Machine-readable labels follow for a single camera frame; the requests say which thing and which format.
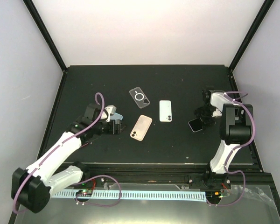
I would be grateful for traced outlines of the black screen phone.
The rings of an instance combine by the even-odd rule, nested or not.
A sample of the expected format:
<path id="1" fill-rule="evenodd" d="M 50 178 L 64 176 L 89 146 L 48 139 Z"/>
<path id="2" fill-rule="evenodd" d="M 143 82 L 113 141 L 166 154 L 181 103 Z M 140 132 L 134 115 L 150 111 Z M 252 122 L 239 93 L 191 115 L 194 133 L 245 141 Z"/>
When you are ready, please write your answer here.
<path id="1" fill-rule="evenodd" d="M 197 132 L 203 130 L 203 122 L 201 121 L 200 118 L 190 120 L 188 122 L 188 125 L 189 125 L 191 131 L 194 133 L 197 133 Z"/>

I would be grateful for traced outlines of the beige pink phone case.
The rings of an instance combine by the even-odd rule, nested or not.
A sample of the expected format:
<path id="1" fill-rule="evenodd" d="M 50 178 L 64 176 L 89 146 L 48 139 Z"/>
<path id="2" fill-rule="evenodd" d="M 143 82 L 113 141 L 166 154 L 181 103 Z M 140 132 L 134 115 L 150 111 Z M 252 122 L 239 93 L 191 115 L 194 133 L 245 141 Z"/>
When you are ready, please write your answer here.
<path id="1" fill-rule="evenodd" d="M 148 129 L 150 128 L 150 125 L 152 124 L 152 121 L 152 118 L 145 115 L 140 115 L 130 133 L 130 137 L 137 141 L 143 141 Z"/>

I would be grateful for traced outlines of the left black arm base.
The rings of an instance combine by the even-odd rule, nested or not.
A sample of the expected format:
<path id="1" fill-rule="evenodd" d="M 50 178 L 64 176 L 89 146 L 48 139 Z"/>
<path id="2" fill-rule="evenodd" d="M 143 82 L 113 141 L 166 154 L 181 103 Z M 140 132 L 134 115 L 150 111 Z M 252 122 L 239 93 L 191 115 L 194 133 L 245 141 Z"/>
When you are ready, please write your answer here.
<path id="1" fill-rule="evenodd" d="M 78 185 L 82 185 L 82 186 L 91 186 L 91 187 L 95 187 L 99 182 L 104 182 L 105 178 L 104 177 L 98 177 L 98 178 L 90 178 L 78 183 L 74 183 L 71 184 L 71 186 L 78 186 Z"/>

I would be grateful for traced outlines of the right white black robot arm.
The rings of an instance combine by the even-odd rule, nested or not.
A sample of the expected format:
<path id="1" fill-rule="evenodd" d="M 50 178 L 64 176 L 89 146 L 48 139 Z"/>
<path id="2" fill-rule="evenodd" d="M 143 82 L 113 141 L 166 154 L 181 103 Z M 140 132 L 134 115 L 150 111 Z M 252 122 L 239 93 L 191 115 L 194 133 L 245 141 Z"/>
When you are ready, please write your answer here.
<path id="1" fill-rule="evenodd" d="M 204 105 L 194 110 L 194 132 L 214 125 L 215 119 L 220 118 L 220 145 L 203 176 L 203 183 L 208 188 L 219 184 L 219 177 L 229 173 L 229 165 L 236 153 L 251 144 L 255 137 L 253 106 L 229 96 L 235 93 L 203 90 Z"/>

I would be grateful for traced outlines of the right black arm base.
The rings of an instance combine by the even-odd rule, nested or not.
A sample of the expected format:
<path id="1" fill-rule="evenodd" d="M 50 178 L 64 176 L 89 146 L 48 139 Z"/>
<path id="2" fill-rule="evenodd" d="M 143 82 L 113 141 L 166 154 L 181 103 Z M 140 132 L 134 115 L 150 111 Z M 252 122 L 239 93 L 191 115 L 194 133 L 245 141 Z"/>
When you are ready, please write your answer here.
<path id="1" fill-rule="evenodd" d="M 192 188 L 196 189 L 222 189 L 224 186 L 230 189 L 227 182 L 227 174 L 216 173 L 190 173 L 188 175 L 188 183 Z"/>

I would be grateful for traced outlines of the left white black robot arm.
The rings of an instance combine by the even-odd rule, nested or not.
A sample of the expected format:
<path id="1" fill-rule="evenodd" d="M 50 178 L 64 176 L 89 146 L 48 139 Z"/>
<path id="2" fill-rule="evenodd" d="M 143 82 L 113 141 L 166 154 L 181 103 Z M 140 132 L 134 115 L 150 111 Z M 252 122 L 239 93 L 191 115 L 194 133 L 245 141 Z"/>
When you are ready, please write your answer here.
<path id="1" fill-rule="evenodd" d="M 37 161 L 26 169 L 18 168 L 12 175 L 11 198 L 13 210 L 16 204 L 23 205 L 33 213 L 44 209 L 56 193 L 74 184 L 86 186 L 91 181 L 88 168 L 74 162 L 67 169 L 56 174 L 56 170 L 75 151 L 86 146 L 97 135 L 118 135 L 124 126 L 120 119 L 114 119 L 114 105 L 102 108 L 99 104 L 89 104 L 84 115 L 71 123 L 60 139 Z"/>

